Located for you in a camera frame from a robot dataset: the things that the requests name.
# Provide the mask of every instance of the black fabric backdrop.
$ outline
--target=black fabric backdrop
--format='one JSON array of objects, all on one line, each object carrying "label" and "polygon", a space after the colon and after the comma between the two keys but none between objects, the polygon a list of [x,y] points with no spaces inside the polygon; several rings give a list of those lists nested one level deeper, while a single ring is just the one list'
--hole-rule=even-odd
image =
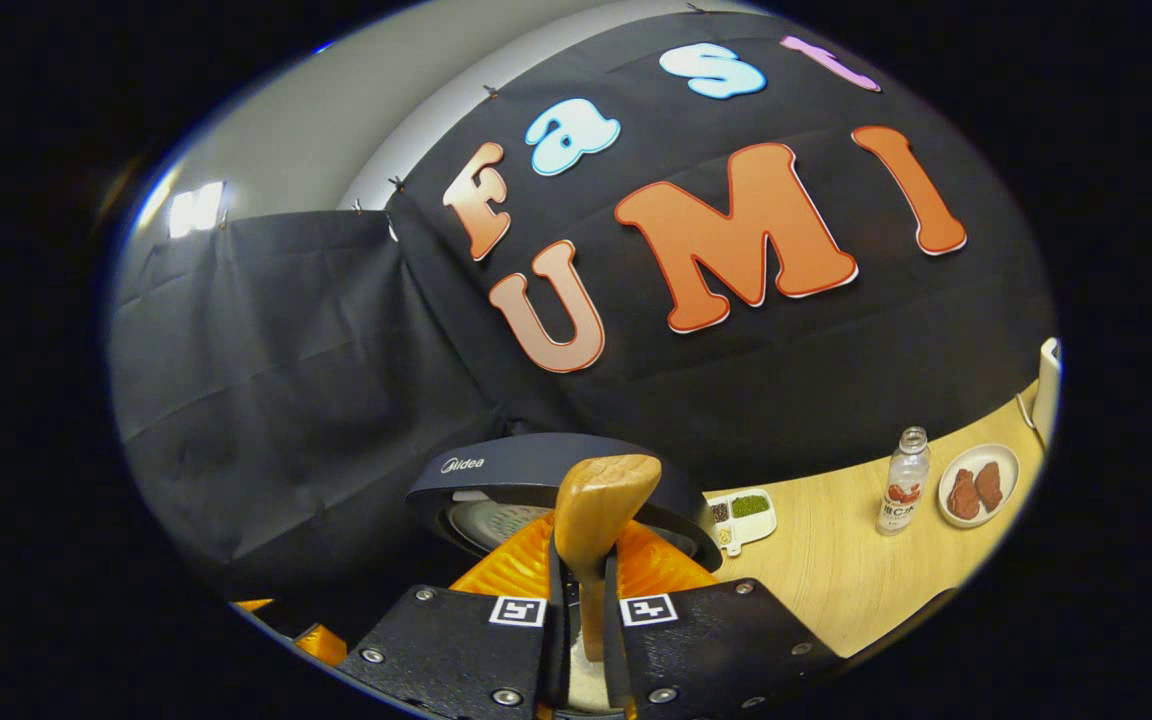
[{"label": "black fabric backdrop", "polygon": [[[786,50],[795,35],[882,86],[861,90]],[[756,94],[713,100],[659,67],[713,41],[759,68]],[[585,97],[620,120],[616,143],[555,177],[530,165],[536,115]],[[854,129],[911,142],[968,245],[924,255],[916,219]],[[508,187],[511,228],[482,263],[442,204],[484,142]],[[782,142],[859,276],[788,300],[774,290],[681,336],[637,229],[612,211],[655,181],[727,210],[727,158]],[[389,237],[387,215],[399,242]],[[526,358],[490,288],[532,278],[559,341],[571,323],[536,252],[570,240],[602,317],[602,356],[554,374]],[[147,258],[124,255],[109,320],[120,437],[174,541],[229,597],[346,577],[419,537],[402,497],[435,452],[566,430],[660,452],[704,488],[836,469],[934,437],[1003,404],[1056,334],[1037,247],[1010,195],[955,129],[881,70],[781,18],[685,13],[639,20],[526,70],[457,122],[404,179],[387,213],[252,218]]]}]

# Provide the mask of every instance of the orange letter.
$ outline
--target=orange letter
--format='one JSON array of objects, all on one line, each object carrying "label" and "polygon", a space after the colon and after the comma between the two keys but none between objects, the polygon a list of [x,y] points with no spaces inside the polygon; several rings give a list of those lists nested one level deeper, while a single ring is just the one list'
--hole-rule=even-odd
[{"label": "orange letter", "polygon": [[887,170],[896,179],[896,184],[905,194],[914,218],[918,219],[918,230],[915,233],[918,247],[927,255],[946,255],[968,243],[968,232],[963,223],[950,214],[950,210],[941,200],[941,194],[932,184],[914,152],[909,151],[909,141],[892,128],[870,126],[856,128],[851,132],[856,145],[873,152],[887,165]]},{"label": "orange letter", "polygon": [[526,301],[526,278],[522,274],[503,278],[488,293],[488,300],[502,311],[526,356],[536,365],[554,373],[589,367],[602,355],[602,319],[573,267],[574,255],[576,249],[571,241],[559,240],[531,260],[532,272],[554,283],[558,300],[563,302],[573,319],[576,334],[570,341],[554,342],[550,333],[540,327],[540,318],[531,309],[531,302]]},{"label": "orange letter", "polygon": [[794,151],[768,142],[733,152],[727,185],[728,215],[668,182],[641,188],[616,205],[616,219],[639,228],[657,256],[673,295],[673,331],[699,331],[732,311],[726,297],[708,291],[702,264],[746,304],[761,305],[768,238],[781,262],[776,289],[785,296],[813,295],[856,278],[856,260],[838,250],[799,182]]},{"label": "orange letter", "polygon": [[[444,205],[456,210],[465,232],[470,233],[470,258],[480,260],[509,229],[509,213],[493,213],[488,200],[505,202],[506,187],[500,173],[484,165],[499,162],[505,151],[495,142],[484,142],[461,174],[447,185]],[[479,184],[473,183],[479,176]]]}]

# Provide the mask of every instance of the light blue letter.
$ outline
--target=light blue letter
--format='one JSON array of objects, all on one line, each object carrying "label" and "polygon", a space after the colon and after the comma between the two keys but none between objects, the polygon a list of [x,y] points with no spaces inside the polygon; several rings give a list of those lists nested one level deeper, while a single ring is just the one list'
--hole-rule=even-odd
[{"label": "light blue letter", "polygon": [[726,47],[698,41],[660,55],[660,67],[679,77],[690,77],[687,86],[714,100],[750,94],[767,86],[767,78],[753,65],[737,60]]},{"label": "light blue letter", "polygon": [[620,122],[604,118],[590,100],[574,97],[544,111],[524,138],[528,145],[536,145],[531,168],[543,176],[556,176],[586,152],[607,150],[620,135]]}]

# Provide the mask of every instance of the plastic bottle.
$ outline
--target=plastic bottle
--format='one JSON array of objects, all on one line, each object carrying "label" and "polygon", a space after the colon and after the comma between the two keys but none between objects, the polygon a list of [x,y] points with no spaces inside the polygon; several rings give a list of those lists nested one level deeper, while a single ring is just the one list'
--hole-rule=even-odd
[{"label": "plastic bottle", "polygon": [[893,452],[887,468],[887,487],[882,490],[882,509],[878,511],[878,532],[895,536],[914,518],[914,509],[927,487],[932,467],[927,448],[927,430],[907,429],[900,446]]}]

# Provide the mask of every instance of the wooden table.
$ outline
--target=wooden table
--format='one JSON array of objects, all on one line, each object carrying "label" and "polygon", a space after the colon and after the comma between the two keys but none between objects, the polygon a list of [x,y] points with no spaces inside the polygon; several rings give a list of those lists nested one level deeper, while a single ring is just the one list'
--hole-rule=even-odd
[{"label": "wooden table", "polygon": [[[1038,381],[1021,393],[1032,406]],[[892,448],[899,438],[892,438]],[[972,529],[948,524],[937,506],[946,465],[984,444],[1010,447],[1020,460],[1016,488],[1002,510]],[[723,558],[719,579],[757,578],[841,657],[851,657],[910,617],[932,597],[960,588],[988,559],[1029,498],[1043,446],[1015,397],[968,427],[931,442],[925,495],[904,532],[877,529],[888,457],[764,488],[776,509],[776,530]],[[730,495],[741,488],[705,493]]]}]

